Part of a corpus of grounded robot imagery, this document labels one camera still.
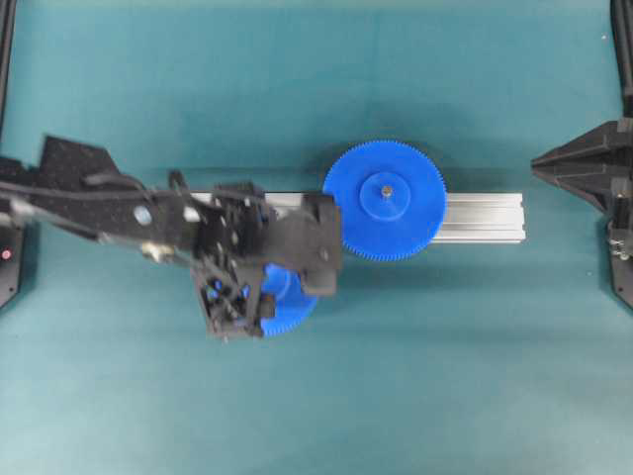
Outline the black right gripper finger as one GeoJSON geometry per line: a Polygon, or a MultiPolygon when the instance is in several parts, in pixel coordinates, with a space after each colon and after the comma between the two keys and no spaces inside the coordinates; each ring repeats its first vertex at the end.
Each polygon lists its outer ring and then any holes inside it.
{"type": "Polygon", "coordinates": [[[532,165],[534,176],[563,189],[596,207],[605,216],[614,215],[612,181],[623,177],[617,165],[532,165]]]}
{"type": "Polygon", "coordinates": [[[557,166],[581,166],[611,163],[622,148],[618,121],[605,122],[563,145],[531,160],[531,169],[547,171],[557,166]]]}

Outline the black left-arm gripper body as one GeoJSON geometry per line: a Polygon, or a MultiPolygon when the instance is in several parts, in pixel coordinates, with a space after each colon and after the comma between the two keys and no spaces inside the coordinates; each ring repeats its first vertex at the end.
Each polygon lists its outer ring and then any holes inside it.
{"type": "Polygon", "coordinates": [[[265,265],[256,257],[255,238],[271,215],[264,191],[251,182],[221,184],[195,204],[200,222],[191,274],[207,332],[221,339],[256,337],[255,301],[265,265]]]}

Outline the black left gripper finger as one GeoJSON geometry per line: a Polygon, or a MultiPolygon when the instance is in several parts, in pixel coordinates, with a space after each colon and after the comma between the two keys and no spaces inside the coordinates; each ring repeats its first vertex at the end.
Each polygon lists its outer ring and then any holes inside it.
{"type": "Polygon", "coordinates": [[[255,303],[254,335],[264,337],[264,324],[275,318],[276,297],[269,293],[259,293],[255,303]]]}
{"type": "Polygon", "coordinates": [[[267,192],[275,212],[264,231],[264,261],[296,272],[304,293],[330,297],[342,269],[341,214],[320,192],[267,192]]]}

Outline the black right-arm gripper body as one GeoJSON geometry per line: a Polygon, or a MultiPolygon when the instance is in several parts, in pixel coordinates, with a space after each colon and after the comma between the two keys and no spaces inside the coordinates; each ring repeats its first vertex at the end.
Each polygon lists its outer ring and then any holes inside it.
{"type": "Polygon", "coordinates": [[[632,256],[632,119],[617,122],[616,132],[624,138],[613,153],[608,180],[607,241],[613,257],[632,256]]]}

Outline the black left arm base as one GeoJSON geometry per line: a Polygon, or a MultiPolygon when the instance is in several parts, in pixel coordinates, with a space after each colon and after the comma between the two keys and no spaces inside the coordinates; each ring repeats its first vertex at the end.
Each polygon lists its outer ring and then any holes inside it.
{"type": "Polygon", "coordinates": [[[5,308],[19,293],[26,228],[1,228],[0,305],[5,308]]]}

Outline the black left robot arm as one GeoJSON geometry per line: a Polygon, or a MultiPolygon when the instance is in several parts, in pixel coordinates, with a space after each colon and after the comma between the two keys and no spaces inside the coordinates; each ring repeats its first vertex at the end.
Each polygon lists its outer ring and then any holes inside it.
{"type": "Polygon", "coordinates": [[[337,290],[341,213],[322,192],[269,193],[249,181],[195,191],[176,170],[166,188],[150,188],[106,149],[49,136],[35,166],[2,159],[1,197],[12,223],[45,221],[186,267],[207,330],[221,338],[262,337],[278,320],[284,302],[265,286],[271,267],[301,297],[337,290]]]}

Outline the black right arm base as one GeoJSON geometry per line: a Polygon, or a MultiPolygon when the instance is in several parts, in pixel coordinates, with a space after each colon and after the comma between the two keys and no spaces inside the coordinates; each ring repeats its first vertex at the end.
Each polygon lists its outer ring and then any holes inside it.
{"type": "Polygon", "coordinates": [[[609,256],[609,269],[614,294],[627,311],[632,313],[632,257],[622,259],[621,255],[611,254],[609,256]]]}

